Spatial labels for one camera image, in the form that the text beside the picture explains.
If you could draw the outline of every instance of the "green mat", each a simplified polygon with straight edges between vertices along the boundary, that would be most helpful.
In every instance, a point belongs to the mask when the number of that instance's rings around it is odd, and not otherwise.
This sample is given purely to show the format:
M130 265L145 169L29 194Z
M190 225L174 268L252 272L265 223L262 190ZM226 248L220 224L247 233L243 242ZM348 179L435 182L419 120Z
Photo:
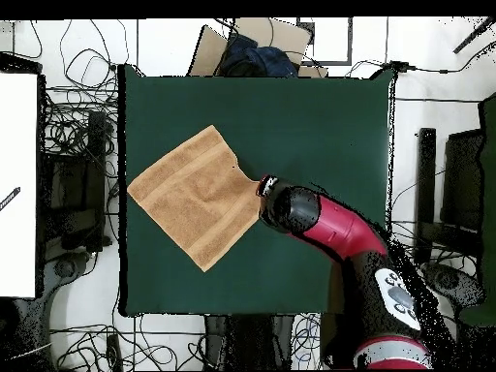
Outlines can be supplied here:
M126 158L119 173L128 185L213 124L250 178L272 173L313 182L385 222L392 72L371 80L139 77L129 66L122 70ZM120 99L123 90L119 80ZM202 273L129 196L125 217L119 230L127 233L119 304L125 315L327 309L328 257L260 221Z

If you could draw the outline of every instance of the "white panel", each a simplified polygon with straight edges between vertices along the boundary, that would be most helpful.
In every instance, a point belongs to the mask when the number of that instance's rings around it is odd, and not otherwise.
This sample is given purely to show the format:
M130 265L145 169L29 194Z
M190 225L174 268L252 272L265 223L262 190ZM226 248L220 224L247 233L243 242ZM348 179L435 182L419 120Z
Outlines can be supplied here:
M35 296L37 76L0 73L0 296Z

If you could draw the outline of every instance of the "wire bundle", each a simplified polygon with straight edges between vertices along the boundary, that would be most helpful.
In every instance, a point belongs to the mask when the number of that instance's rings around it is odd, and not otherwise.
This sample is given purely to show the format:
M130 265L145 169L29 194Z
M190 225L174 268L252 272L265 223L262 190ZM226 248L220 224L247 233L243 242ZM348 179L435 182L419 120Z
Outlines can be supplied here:
M319 331L321 327L321 320L318 314L303 314L301 319L294 327L294 337L292 338L292 354L297 360L297 369L301 370L301 364L306 363L305 370L310 367L313 361L314 369L322 369L320 362L321 338Z

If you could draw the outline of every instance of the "cable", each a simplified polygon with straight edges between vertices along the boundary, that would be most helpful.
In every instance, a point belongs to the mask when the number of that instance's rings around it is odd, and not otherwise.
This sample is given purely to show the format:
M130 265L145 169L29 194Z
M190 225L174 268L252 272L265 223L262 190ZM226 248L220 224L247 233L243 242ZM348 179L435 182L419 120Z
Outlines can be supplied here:
M317 66L317 73L319 74L319 77L322 78L322 75L321 75L321 71L319 69L323 69L324 66L321 65L321 63L319 63L318 61L314 60L312 57L309 57L308 55L306 55L305 53L303 52L299 52L299 51L283 51L284 53L294 53L294 54L299 54L299 55L302 55L303 57L306 57L308 58L309 60L312 61L312 63L315 64L315 66Z
M52 343L48 343L48 344L45 344L43 347L40 347L40 348L36 348L34 350L31 350L31 351L28 351L27 353L24 353L24 354L20 354L19 356L13 356L12 358L10 358L10 360L12 359L17 359L17 358L21 358L21 357L26 357L26 356L30 356L31 354L34 354L34 353L37 353L38 351L41 351L41 350L44 350L45 348L48 348Z
M426 69L420 69L420 68L415 67L415 66L413 66L412 68L409 67L409 69L416 70L419 72L427 72L427 73L440 73L440 74L460 73L469 66L469 64L472 62L472 60L474 60L474 58L476 58L480 54L484 53L485 51L486 52L492 51L492 49L495 47L496 47L496 41L489 43L487 46L484 46L477 53L475 53L472 57L470 57L469 60L465 63L465 65L461 69L458 69L458 70L426 70Z
M10 53L11 55L17 56L17 57L33 58L33 59L40 58L42 56L43 45L42 45L42 42L40 40L40 36L38 36L38 32L36 31L35 25L33 24L33 20L29 20L29 22L31 23L31 27L33 27L33 31L35 32L35 36L36 36L36 40L38 40L38 45L40 46L40 52L38 53L38 55L32 56L32 55L20 54L18 52L15 52L15 50L14 50L14 46L15 46L14 38L13 38L13 50L12 51L0 51L0 52ZM13 23L12 26L13 26L13 31L15 32L16 31L15 23Z
M233 38L232 42L229 42L229 39L228 39L228 45L226 46L226 49L224 50L224 52L222 53L221 55L221 58L219 59L219 63L217 64L217 67L215 68L215 70L213 71L213 75L216 76L217 75L217 71L219 70L219 67L221 67L221 64L222 62L224 61L224 57L226 57L226 54L228 53L228 51L230 50L231 46L236 42L237 38L239 37L239 32L236 30L236 28L234 27L234 19L232 20L232 25L229 26L227 23L225 23L224 21L222 20L219 20L218 18L214 18L215 21L217 21L219 24L222 24L223 26L225 27L228 27L229 29L231 29L231 31L234 32L235 34L235 37Z
M386 17L386 45L385 45L385 57L384 62L388 62L388 43L389 43L389 17Z
M301 369L301 363L307 364L307 369L309 367L310 360L313 358L314 363L315 363L315 356L313 355L314 350L317 350L320 348L320 344L318 346L315 346L315 341L320 341L320 337L316 336L316 334L313 334L314 329L320 329L320 321L316 320L316 315L315 314L309 314L309 315L302 315L302 318L298 321L296 326L294 327L295 330L295 335L292 339L292 352L290 357L295 357L296 360L298 361L297 366L298 370ZM304 323L304 328L299 329L301 324ZM299 355L298 352L301 349L308 350L309 352L303 353L302 355Z
M98 255L99 253L96 254L95 256L95 262L93 263L93 268L91 268L88 272L86 272L85 274L82 274L81 277L85 277L86 275L89 275L91 274L94 270L95 270L95 266L97 266L97 261L98 261Z
M384 66L384 64L381 63L378 60L361 60L361 61L357 61L355 63L355 65L352 67L352 69L346 75L344 75L344 77L350 78L352 76L352 72L354 70L356 70L358 67L360 67L362 64L372 64L373 66L377 66L377 67L383 67Z
M421 181L424 181L425 179L427 178L434 178L436 175L439 175L439 174L442 174L443 172L445 172L446 170L441 170L441 171L438 171L436 172L434 175L428 175L424 178L421 178L420 180L418 180L415 184L412 184L410 187L408 188L405 188L401 193L399 193L396 198L394 199L394 201L392 202L392 206L391 206L391 211L394 209L394 205L396 204L396 202L398 201L398 199L404 194L406 193L408 190L414 188L417 184L419 184Z
M270 23L270 30L272 31L272 34L270 35L270 43L268 44L268 46L272 47L272 43L274 43L274 23L272 22L270 17L268 17L267 20Z

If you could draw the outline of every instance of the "orange towel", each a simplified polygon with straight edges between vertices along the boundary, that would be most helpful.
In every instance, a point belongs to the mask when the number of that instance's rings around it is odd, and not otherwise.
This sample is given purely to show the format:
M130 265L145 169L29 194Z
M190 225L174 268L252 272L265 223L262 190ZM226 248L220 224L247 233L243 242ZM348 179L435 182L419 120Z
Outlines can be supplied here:
M142 172L128 193L205 272L258 220L257 185L209 126Z

